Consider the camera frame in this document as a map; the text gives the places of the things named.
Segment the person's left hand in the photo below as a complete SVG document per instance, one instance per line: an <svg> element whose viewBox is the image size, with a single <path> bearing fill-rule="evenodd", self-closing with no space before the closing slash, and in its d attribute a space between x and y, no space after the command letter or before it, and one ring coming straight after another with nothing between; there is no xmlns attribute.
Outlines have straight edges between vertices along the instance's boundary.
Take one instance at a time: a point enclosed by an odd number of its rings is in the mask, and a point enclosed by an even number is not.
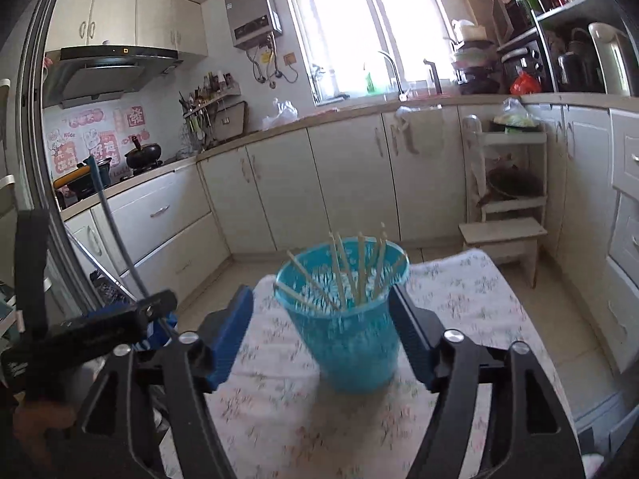
<svg viewBox="0 0 639 479"><path fill-rule="evenodd" d="M38 465L53 466L46 433L73 426L76 411L70 404L52 401L23 401L13 414L13 433L22 449Z"/></svg>

